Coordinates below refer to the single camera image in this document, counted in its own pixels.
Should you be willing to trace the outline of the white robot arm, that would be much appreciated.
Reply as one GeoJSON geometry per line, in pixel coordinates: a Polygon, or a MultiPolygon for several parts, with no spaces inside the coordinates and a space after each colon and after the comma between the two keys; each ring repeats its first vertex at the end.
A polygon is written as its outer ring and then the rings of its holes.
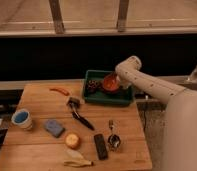
{"type": "Polygon", "coordinates": [[[123,88],[134,85],[166,105],[161,171],[197,171],[197,90],[140,72],[131,56],[115,67],[123,88]]]}

